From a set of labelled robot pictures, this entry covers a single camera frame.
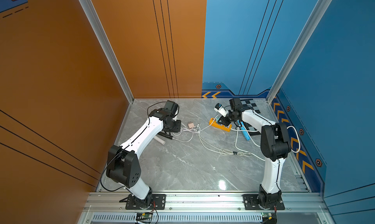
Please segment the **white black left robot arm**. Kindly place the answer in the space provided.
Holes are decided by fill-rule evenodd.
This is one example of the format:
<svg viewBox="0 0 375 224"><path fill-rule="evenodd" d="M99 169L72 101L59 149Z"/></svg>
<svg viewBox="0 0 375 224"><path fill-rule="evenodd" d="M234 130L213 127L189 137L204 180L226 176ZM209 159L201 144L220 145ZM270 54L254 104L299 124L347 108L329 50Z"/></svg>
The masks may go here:
<svg viewBox="0 0 375 224"><path fill-rule="evenodd" d="M108 151L106 177L123 185L141 208L149 208L152 204L152 188L141 179L141 154L158 133L170 136L181 130L181 121L176 118L179 105L170 100L164 104L162 108L148 111L147 120L139 130L120 146L112 146Z"/></svg>

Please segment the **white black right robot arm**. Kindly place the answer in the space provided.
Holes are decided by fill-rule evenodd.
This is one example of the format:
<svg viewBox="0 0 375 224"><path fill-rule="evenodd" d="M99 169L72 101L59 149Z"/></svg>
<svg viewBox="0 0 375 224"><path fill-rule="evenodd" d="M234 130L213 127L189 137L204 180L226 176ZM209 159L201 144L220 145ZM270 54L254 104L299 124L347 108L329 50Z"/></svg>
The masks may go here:
<svg viewBox="0 0 375 224"><path fill-rule="evenodd" d="M265 157L265 170L254 205L259 209L276 209L282 204L280 180L283 164L292 151L290 136L285 123L277 123L263 117L253 109L243 107L240 99L230 99L230 110L217 103L214 107L221 117L219 123L229 126L237 121L245 122L261 133L260 149Z"/></svg>

